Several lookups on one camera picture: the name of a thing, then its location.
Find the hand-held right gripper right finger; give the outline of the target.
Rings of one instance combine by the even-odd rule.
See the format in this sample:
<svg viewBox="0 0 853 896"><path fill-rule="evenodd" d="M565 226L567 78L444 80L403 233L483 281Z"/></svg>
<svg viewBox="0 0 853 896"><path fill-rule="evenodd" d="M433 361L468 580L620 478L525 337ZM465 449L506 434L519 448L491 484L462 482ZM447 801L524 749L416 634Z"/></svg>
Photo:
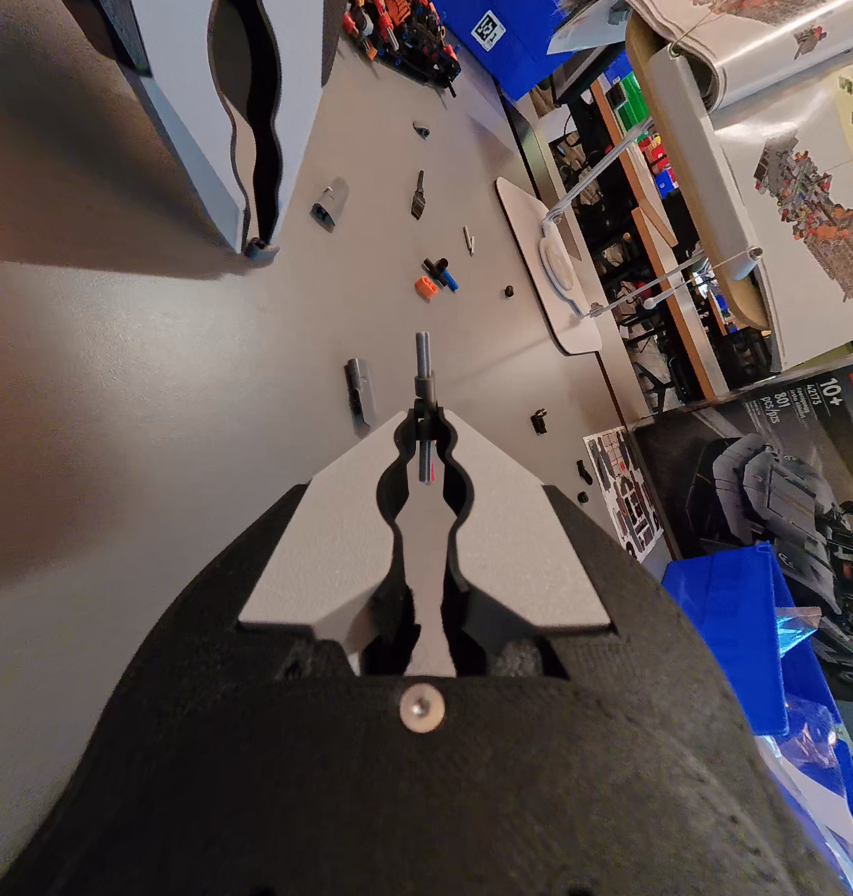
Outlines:
<svg viewBox="0 0 853 896"><path fill-rule="evenodd" d="M525 644L543 663L555 637L615 630L552 497L561 497L457 414L432 429L453 514L441 617L457 676L490 676Z"/></svg>

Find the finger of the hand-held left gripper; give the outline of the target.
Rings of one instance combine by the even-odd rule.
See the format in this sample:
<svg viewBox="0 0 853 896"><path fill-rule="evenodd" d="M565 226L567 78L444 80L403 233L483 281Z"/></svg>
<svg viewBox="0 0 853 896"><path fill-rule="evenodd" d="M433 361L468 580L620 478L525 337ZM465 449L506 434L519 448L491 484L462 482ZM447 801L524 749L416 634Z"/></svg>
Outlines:
<svg viewBox="0 0 853 896"><path fill-rule="evenodd" d="M215 77L211 1L134 1L148 74L139 86L226 244L243 253L250 204L236 168L236 127Z"/></svg>
<svg viewBox="0 0 853 896"><path fill-rule="evenodd" d="M241 2L250 55L245 119L252 129L257 235L270 249L296 187L322 93L322 2Z"/></svg>

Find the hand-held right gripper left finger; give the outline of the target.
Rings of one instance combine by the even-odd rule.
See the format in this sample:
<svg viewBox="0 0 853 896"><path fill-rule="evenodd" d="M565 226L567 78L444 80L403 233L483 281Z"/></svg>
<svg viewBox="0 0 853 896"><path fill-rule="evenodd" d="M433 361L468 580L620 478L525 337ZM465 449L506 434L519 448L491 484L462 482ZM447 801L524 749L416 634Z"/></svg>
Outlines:
<svg viewBox="0 0 853 896"><path fill-rule="evenodd" d="M356 655L403 674L416 644L398 515L409 498L416 415L402 411L315 475L243 606L239 625Z"/></svg>

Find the long light grey lego axle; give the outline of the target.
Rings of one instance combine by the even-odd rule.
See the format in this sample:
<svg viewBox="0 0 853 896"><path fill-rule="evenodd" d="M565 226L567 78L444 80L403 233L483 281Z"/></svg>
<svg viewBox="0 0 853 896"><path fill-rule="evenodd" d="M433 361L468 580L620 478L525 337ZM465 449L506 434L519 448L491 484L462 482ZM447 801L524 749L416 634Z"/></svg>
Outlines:
<svg viewBox="0 0 853 896"><path fill-rule="evenodd" d="M418 375L427 375L432 371L430 334L420 331L416 334L416 367ZM432 439L428 436L432 429L418 426L418 478L425 485L434 480L432 460Z"/></svg>

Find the partly built lego model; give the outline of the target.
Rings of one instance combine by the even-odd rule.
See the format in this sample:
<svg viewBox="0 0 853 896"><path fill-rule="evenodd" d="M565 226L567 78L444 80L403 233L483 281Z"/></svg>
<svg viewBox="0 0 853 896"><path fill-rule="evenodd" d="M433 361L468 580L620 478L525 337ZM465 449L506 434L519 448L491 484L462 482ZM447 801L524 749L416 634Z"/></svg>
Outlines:
<svg viewBox="0 0 853 896"><path fill-rule="evenodd" d="M348 1L343 29L369 61L455 95L461 68L446 26L430 1Z"/></svg>

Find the lego sticker sheet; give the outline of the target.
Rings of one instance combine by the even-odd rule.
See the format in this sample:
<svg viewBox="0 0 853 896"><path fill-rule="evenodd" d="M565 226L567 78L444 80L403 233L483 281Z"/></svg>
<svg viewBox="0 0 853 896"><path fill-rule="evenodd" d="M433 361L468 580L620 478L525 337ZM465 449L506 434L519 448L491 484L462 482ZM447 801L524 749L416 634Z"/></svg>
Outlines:
<svg viewBox="0 0 853 896"><path fill-rule="evenodd" d="M604 503L623 549L642 562L663 535L626 427L584 437Z"/></svg>

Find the dark grey curved lego panel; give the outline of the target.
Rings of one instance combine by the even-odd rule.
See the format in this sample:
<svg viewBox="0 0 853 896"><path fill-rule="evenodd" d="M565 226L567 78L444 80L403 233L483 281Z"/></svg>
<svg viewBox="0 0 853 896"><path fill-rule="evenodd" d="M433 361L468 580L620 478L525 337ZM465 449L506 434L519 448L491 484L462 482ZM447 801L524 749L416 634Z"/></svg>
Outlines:
<svg viewBox="0 0 853 896"><path fill-rule="evenodd" d="M311 216L328 232L341 221L349 196L349 186L340 176L334 178L310 210Z"/></svg>
<svg viewBox="0 0 853 896"><path fill-rule="evenodd" d="M344 370L353 421L358 427L372 429L378 414L369 365L365 359L353 357L347 361Z"/></svg>

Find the black lego set box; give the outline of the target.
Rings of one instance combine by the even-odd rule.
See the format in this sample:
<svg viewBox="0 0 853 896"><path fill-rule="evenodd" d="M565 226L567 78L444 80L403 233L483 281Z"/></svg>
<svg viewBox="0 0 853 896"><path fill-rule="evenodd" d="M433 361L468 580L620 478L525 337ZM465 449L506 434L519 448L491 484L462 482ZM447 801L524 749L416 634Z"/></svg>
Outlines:
<svg viewBox="0 0 853 896"><path fill-rule="evenodd" d="M853 354L633 431L680 558L770 544L853 753Z"/></svg>

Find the lego instruction booklet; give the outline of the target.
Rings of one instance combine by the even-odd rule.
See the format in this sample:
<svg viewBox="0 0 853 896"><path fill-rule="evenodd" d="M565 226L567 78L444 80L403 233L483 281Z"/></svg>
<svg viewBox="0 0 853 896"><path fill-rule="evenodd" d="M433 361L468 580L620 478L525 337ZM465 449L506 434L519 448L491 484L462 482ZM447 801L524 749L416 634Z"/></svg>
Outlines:
<svg viewBox="0 0 853 896"><path fill-rule="evenodd" d="M775 371L853 341L853 1L631 5L627 53L727 303Z"/></svg>

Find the blue plastic bin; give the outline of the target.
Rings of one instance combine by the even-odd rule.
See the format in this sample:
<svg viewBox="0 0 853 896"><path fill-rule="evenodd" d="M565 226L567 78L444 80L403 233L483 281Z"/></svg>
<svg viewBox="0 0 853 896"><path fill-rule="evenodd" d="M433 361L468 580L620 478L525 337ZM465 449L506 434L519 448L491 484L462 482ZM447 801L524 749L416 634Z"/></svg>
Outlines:
<svg viewBox="0 0 853 896"><path fill-rule="evenodd" d="M787 733L776 609L818 608L795 605L771 545L674 561L663 587L716 657L756 738ZM825 633L820 612L813 649Z"/></svg>

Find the blue bin with white tag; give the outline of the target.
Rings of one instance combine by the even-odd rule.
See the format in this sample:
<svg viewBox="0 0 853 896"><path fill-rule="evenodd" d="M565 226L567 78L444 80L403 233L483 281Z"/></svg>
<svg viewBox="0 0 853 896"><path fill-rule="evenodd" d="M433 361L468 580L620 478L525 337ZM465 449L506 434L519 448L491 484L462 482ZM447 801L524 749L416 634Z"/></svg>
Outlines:
<svg viewBox="0 0 853 896"><path fill-rule="evenodd" d="M440 1L446 24L512 100L519 100L574 52L548 54L564 21L554 1Z"/></svg>

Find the white book stand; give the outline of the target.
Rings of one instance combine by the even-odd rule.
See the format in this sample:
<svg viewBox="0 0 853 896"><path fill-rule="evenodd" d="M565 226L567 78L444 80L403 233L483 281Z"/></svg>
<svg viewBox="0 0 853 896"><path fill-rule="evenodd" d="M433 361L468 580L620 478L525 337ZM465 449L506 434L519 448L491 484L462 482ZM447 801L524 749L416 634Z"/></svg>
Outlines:
<svg viewBox="0 0 853 896"><path fill-rule="evenodd" d="M764 258L760 238L739 194L689 63L688 37L694 25L665 24L661 11L636 5L626 28L626 51L649 107L592 175L554 206L505 178L496 193L521 251L555 346L567 357L597 354L603 346L600 317L610 306L592 308L588 287L562 233L573 201L601 172L618 161L648 127L655 126L675 166L677 183L699 235L701 257L724 287L749 286Z"/></svg>

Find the clear plastic parts bags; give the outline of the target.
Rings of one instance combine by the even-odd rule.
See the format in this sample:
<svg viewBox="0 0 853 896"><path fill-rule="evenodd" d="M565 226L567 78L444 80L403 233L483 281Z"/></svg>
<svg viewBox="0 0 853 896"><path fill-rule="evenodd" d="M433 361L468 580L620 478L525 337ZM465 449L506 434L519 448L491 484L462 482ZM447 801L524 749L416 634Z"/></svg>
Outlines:
<svg viewBox="0 0 853 896"><path fill-rule="evenodd" d="M788 731L756 738L805 834L853 894L853 756L813 652L821 612L776 609Z"/></svg>

